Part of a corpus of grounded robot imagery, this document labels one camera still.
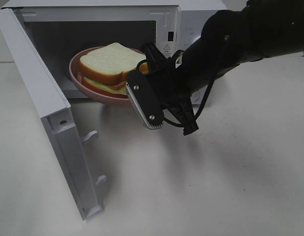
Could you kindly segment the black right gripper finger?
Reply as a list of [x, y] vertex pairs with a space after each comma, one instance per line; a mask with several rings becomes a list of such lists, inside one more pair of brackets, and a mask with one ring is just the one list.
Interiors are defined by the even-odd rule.
[[153, 42], [143, 44], [140, 47], [140, 51], [146, 56], [149, 73], [153, 73], [164, 68], [167, 58], [159, 51]]
[[190, 135], [199, 129], [195, 121], [195, 114], [190, 98], [171, 103], [170, 112], [182, 125], [184, 136]]

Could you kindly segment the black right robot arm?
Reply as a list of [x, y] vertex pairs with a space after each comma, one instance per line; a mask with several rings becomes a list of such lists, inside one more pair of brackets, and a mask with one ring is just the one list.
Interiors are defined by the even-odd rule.
[[249, 0], [241, 11], [220, 10], [204, 24], [201, 36], [186, 50], [164, 58], [151, 42], [143, 45], [150, 92], [145, 125], [159, 128], [168, 110], [172, 126], [185, 135], [198, 129], [216, 79], [242, 63], [304, 51], [304, 0]]

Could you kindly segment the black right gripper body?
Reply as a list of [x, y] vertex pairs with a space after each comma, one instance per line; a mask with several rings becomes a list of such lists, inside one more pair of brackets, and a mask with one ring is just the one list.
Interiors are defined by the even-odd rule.
[[179, 71], [183, 54], [183, 50], [176, 51], [172, 57], [167, 58], [163, 69], [146, 75], [163, 110], [170, 109], [173, 102], [191, 99], [192, 92], [183, 84], [186, 76]]

